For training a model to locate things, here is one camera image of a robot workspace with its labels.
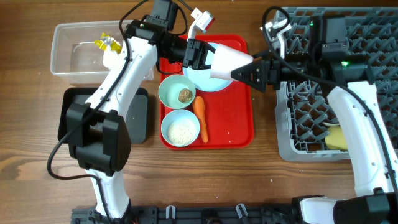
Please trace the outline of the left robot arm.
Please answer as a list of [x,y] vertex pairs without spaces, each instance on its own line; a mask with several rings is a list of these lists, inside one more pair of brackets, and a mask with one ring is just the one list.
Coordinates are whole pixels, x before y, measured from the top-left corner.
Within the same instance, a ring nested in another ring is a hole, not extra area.
[[88,211],[91,223],[134,223],[131,201],[124,188],[123,167],[131,151],[126,116],[148,71],[160,58],[195,70],[206,68],[210,44],[197,40],[214,17],[194,9],[187,38],[173,33],[180,6],[156,1],[150,14],[128,25],[120,25],[123,46],[114,67],[100,87],[82,104],[72,103],[65,113],[70,156],[91,179],[97,204]]

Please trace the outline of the white tissue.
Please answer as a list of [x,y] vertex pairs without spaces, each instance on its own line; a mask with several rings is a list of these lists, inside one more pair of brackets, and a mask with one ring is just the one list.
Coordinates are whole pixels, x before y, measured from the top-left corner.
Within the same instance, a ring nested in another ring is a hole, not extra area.
[[112,70],[119,63],[119,55],[112,50],[105,50],[103,54],[103,65]]

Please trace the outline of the yellow plastic cup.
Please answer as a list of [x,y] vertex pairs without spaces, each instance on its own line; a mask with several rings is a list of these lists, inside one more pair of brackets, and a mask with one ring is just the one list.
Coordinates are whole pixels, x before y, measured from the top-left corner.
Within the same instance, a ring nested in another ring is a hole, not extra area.
[[325,143],[328,149],[347,151],[348,147],[345,137],[340,126],[330,126],[328,128],[329,135],[325,137]]

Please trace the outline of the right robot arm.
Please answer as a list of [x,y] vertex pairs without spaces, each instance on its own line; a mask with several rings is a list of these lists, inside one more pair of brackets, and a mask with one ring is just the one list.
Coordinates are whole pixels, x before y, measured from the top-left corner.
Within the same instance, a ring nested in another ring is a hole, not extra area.
[[283,81],[319,83],[335,113],[354,171],[355,198],[295,197],[290,205],[264,207],[262,214],[283,223],[396,223],[397,156],[377,102],[374,75],[365,57],[348,53],[343,16],[310,19],[308,53],[284,58],[284,32],[290,19],[262,21],[272,58],[257,58],[235,69],[233,78],[259,91]]

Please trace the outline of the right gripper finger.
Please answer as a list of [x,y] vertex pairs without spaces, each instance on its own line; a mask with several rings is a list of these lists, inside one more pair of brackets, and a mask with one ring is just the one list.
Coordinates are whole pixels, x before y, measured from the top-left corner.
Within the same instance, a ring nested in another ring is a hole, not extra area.
[[267,62],[256,60],[231,71],[231,78],[251,88],[265,92],[267,85]]
[[269,51],[262,51],[262,52],[258,52],[256,54],[253,55],[253,59],[254,61],[257,60],[269,60],[270,59],[270,52]]

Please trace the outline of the green bowl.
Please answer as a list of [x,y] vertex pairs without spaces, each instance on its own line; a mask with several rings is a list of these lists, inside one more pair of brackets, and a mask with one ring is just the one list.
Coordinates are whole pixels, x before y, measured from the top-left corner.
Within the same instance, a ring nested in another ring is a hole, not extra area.
[[[184,90],[188,98],[180,101],[180,92]],[[158,90],[158,96],[162,104],[170,109],[183,109],[188,107],[196,96],[196,88],[193,82],[184,75],[170,75],[165,78]]]

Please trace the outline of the yellow snack wrapper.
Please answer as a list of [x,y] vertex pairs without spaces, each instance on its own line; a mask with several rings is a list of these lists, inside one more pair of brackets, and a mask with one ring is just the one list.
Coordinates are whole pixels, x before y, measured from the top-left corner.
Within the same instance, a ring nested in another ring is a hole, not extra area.
[[105,34],[104,32],[101,34],[99,40],[94,41],[94,44],[97,45],[104,52],[106,51],[107,48],[109,48],[110,51],[120,54],[122,50],[122,45],[113,37],[111,37],[108,34]]

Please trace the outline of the pink plastic cup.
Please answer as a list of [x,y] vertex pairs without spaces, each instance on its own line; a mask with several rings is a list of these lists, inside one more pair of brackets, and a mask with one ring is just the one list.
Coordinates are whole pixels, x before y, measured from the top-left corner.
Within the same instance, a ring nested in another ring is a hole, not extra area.
[[231,72],[253,62],[253,56],[223,44],[218,44],[210,68],[210,77],[232,80]]

